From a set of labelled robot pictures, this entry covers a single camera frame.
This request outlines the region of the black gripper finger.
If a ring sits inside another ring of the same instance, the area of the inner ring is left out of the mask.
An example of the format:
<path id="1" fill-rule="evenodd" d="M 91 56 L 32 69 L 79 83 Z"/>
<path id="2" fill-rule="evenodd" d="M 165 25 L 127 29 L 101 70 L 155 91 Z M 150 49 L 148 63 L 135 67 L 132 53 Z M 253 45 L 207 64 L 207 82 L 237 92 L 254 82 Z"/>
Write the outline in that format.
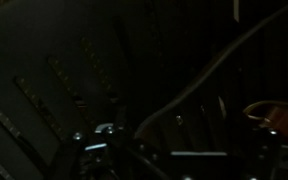
<path id="1" fill-rule="evenodd" d="M 120 106 L 117 109 L 117 114 L 116 114 L 116 118 L 115 118 L 114 125 L 113 125 L 115 129 L 123 130 L 125 128 L 126 123 L 127 123 L 126 111 L 127 111 L 126 106 Z"/>

